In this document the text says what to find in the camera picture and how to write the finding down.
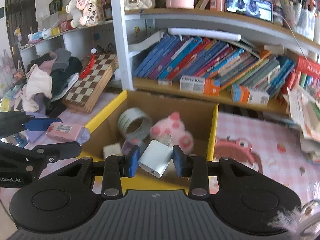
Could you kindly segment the white foam block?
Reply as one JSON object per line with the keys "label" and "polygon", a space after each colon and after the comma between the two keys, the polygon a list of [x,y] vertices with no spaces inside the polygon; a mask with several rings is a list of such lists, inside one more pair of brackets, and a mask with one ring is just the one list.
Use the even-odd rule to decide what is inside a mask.
{"label": "white foam block", "polygon": [[120,143],[111,144],[103,147],[104,159],[112,155],[122,155]]}

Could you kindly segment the grey toy car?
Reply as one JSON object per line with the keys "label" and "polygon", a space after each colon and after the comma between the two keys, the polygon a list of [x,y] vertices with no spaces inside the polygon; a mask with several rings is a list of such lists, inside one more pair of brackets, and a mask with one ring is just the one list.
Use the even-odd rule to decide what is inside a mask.
{"label": "grey toy car", "polygon": [[121,153],[123,155],[128,155],[129,152],[135,147],[138,146],[140,149],[139,155],[141,156],[145,149],[146,149],[146,144],[144,141],[139,140],[139,139],[132,139],[132,140],[125,140],[123,143],[123,146],[121,148]]}

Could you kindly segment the pink eraser pack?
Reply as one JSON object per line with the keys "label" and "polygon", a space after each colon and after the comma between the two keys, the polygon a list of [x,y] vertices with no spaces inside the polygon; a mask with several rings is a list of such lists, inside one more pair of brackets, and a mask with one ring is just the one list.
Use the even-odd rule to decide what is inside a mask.
{"label": "pink eraser pack", "polygon": [[91,136],[90,131],[81,125],[53,122],[46,131],[46,136],[57,142],[77,142],[79,145],[86,143]]}

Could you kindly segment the white power adapter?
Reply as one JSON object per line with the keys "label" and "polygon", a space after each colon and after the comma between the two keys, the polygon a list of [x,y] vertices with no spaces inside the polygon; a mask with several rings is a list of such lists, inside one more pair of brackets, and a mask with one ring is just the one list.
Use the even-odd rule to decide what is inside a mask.
{"label": "white power adapter", "polygon": [[172,160],[172,148],[172,136],[169,134],[159,140],[152,139],[138,161],[139,167],[156,178],[161,178]]}

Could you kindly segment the pink plush paw toy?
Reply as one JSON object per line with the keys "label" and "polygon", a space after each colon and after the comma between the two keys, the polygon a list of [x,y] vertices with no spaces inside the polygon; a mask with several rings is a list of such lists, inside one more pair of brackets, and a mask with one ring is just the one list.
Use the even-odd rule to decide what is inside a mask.
{"label": "pink plush paw toy", "polygon": [[150,128],[150,138],[153,140],[164,143],[167,135],[171,136],[172,146],[179,146],[185,155],[191,154],[194,148],[194,139],[192,134],[185,129],[179,112],[173,112]]}

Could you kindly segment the pile of clothes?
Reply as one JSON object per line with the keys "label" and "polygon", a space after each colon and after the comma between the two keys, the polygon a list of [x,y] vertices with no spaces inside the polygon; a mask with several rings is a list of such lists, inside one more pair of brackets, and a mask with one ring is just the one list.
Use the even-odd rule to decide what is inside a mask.
{"label": "pile of clothes", "polygon": [[82,62],[59,48],[31,61],[15,99],[14,110],[49,115],[75,84]]}

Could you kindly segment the clear packing tape roll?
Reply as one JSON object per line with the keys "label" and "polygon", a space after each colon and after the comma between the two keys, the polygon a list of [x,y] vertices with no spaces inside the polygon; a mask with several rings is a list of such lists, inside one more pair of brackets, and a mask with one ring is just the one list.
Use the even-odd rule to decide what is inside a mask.
{"label": "clear packing tape roll", "polygon": [[153,122],[144,111],[137,107],[132,107],[120,115],[117,125],[125,139],[144,140],[149,136]]}

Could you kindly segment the wooden chess board box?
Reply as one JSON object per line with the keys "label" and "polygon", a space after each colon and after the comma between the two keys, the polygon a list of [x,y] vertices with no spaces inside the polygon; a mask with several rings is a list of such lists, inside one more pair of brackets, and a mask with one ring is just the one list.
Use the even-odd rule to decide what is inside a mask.
{"label": "wooden chess board box", "polygon": [[67,108],[91,113],[117,67],[118,59],[115,53],[96,54],[89,74],[76,81],[62,103]]}

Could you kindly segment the orange white medicine box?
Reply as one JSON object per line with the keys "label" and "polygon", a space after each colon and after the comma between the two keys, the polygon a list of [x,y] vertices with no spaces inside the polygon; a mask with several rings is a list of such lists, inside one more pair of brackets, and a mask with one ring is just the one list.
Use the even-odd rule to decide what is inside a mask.
{"label": "orange white medicine box", "polygon": [[219,96],[220,81],[205,77],[183,75],[180,79],[180,90],[202,95]]}

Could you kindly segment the red tassel charm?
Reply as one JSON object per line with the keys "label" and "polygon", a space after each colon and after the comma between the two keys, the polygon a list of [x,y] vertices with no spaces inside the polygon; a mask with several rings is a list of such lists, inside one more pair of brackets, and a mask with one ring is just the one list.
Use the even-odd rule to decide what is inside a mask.
{"label": "red tassel charm", "polygon": [[90,57],[90,60],[89,60],[89,63],[88,65],[82,70],[82,72],[79,74],[79,79],[82,80],[84,79],[88,74],[89,72],[91,71],[94,63],[95,63],[95,55],[97,53],[97,49],[96,48],[92,48],[91,49],[91,57]]}

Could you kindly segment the pink checkered table mat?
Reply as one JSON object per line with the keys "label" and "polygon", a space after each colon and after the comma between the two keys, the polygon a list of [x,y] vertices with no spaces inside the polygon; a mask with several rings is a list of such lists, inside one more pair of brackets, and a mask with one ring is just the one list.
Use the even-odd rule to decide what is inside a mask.
{"label": "pink checkered table mat", "polygon": [[86,126],[89,141],[82,156],[101,160],[107,145],[123,144],[117,122],[127,109],[137,107],[153,122],[178,112],[194,137],[194,152],[212,157],[231,157],[289,187],[307,203],[319,197],[319,166],[310,163],[300,149],[295,131],[259,119],[224,113],[221,106],[199,100],[177,99],[143,92],[103,94],[90,114],[67,109],[59,118],[67,124]]}

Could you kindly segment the row of leaning books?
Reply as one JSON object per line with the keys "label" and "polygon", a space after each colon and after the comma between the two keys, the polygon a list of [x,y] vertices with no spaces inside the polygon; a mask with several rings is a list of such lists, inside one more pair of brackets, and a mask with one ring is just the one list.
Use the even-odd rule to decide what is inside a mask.
{"label": "row of leaning books", "polygon": [[287,57],[257,52],[238,42],[164,34],[132,75],[178,83],[183,75],[205,77],[219,80],[220,90],[248,85],[274,96],[293,67]]}

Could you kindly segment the stack of papers and books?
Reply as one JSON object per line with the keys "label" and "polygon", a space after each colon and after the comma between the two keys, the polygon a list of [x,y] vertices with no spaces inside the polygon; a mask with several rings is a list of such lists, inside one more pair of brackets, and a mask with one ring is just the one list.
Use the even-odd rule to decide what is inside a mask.
{"label": "stack of papers and books", "polygon": [[319,101],[300,86],[287,90],[289,115],[300,130],[300,147],[306,158],[319,164]]}

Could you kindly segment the lucky cat figurine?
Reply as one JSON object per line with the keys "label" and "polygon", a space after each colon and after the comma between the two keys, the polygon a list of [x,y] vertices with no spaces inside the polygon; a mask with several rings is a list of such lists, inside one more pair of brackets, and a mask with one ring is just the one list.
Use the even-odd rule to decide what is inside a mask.
{"label": "lucky cat figurine", "polygon": [[73,18],[71,27],[92,27],[105,22],[103,5],[104,0],[71,0],[66,6],[66,12]]}

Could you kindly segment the smartphone showing video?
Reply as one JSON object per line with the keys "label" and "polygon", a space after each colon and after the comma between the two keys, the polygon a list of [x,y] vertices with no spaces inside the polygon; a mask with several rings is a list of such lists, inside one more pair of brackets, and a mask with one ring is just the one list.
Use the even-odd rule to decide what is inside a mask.
{"label": "smartphone showing video", "polygon": [[240,15],[273,21],[273,5],[265,0],[225,0],[225,10]]}

